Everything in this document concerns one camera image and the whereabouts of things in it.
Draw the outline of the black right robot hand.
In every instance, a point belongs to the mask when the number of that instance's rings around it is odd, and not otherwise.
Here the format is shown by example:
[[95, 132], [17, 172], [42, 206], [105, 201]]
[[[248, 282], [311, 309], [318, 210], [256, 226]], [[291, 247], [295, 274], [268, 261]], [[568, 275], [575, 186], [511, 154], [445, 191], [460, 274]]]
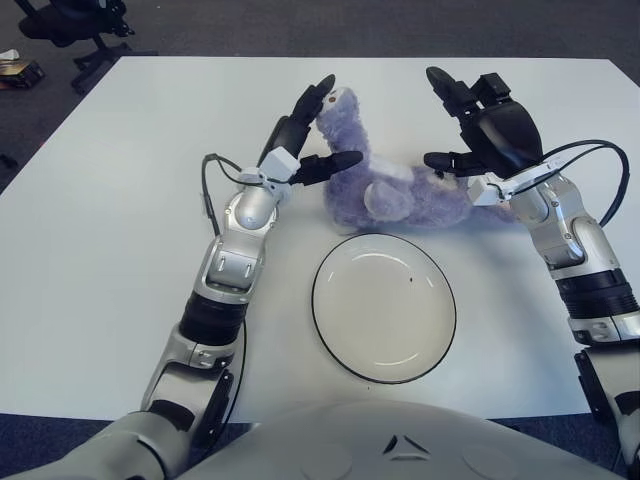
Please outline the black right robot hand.
[[493, 173], [509, 179], [542, 162], [539, 131], [498, 74], [483, 74], [472, 86], [436, 66], [428, 67], [426, 76], [469, 147], [466, 153], [428, 152], [426, 166], [457, 177]]

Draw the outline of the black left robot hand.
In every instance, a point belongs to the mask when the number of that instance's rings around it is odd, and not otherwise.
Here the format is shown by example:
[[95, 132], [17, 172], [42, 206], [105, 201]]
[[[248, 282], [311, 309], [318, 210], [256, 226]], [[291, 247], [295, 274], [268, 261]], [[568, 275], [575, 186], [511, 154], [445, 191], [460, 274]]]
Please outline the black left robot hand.
[[[317, 85], [310, 85], [302, 93], [291, 114], [282, 116], [276, 123], [260, 155], [258, 167], [261, 167], [267, 154], [278, 147], [283, 147], [295, 158], [299, 157], [311, 130], [310, 125], [321, 112], [323, 99], [333, 89], [334, 84], [335, 75], [330, 74]], [[362, 160], [361, 150], [347, 150], [328, 157], [308, 156], [300, 161], [300, 168], [287, 183], [308, 186], [324, 182]]]

